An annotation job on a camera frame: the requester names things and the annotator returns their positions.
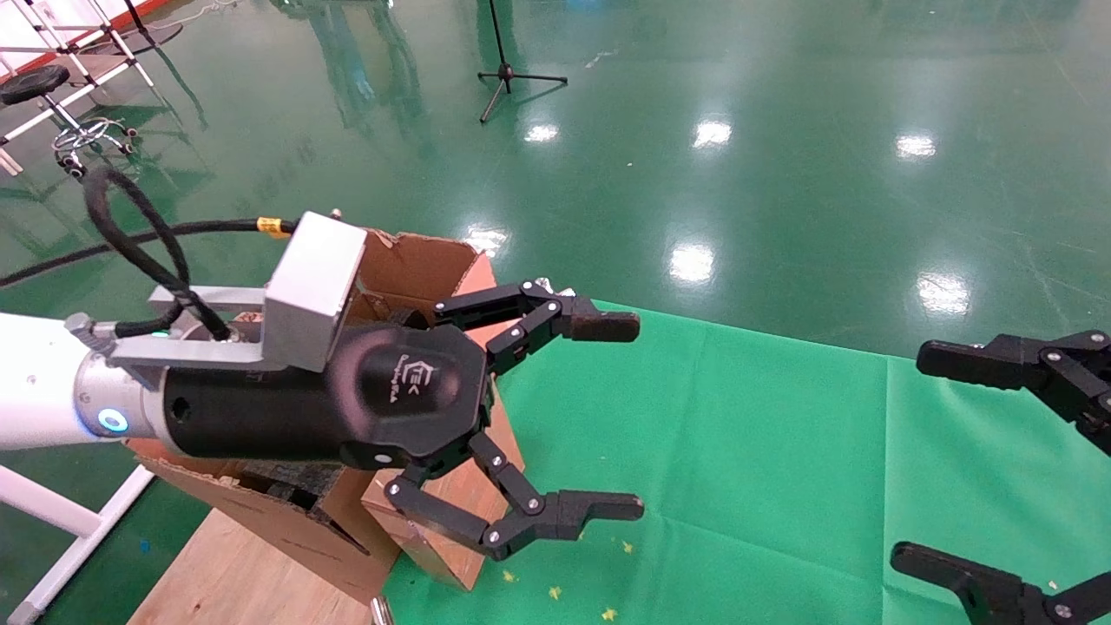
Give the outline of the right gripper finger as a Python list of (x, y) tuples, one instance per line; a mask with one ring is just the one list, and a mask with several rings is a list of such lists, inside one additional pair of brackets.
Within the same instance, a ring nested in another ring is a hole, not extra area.
[(997, 335), (984, 345), (930, 340), (915, 365), (937, 379), (1030, 391), (1095, 448), (1110, 451), (1110, 337), (1103, 331), (1052, 340)]
[(1015, 574), (921, 543), (895, 543), (890, 563), (905, 576), (955, 594), (971, 624), (1091, 624), (1110, 613), (1108, 572), (1048, 595)]

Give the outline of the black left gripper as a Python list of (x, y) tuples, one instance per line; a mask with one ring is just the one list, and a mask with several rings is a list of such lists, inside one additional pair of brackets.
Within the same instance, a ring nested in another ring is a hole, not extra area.
[[(172, 367), (163, 386), (164, 443), (198, 458), (408, 466), (386, 486), (386, 498), (414, 523), (493, 561), (536, 541), (579, 541), (591, 521), (642, 518), (634, 494), (541, 495), (481, 432), (496, 403), (488, 371), (503, 375), (556, 337), (632, 343), (639, 315), (526, 280), (438, 301), (434, 319), (439, 327), (429, 331), (349, 329), (322, 372)], [(509, 327), (488, 339), (486, 351), (464, 333), (503, 323)], [(427, 470), (449, 472), (469, 453), (506, 498), (503, 518), (488, 522), (422, 490)]]

